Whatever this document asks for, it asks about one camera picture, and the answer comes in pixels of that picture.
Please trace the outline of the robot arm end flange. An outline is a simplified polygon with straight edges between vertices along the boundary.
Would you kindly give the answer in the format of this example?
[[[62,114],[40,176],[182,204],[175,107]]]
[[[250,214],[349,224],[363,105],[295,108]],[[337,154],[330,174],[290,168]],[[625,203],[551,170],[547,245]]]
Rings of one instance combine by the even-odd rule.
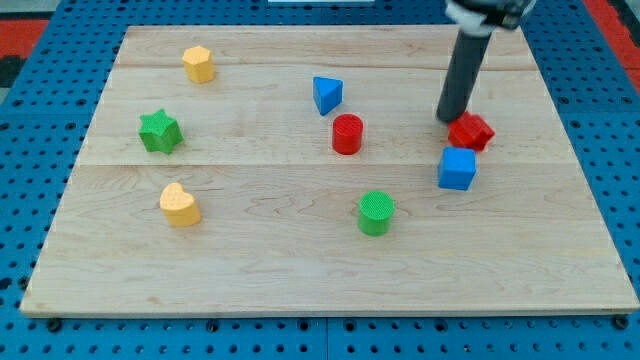
[[[517,29],[535,4],[536,0],[446,0],[445,15],[467,35],[484,37],[497,28]]]

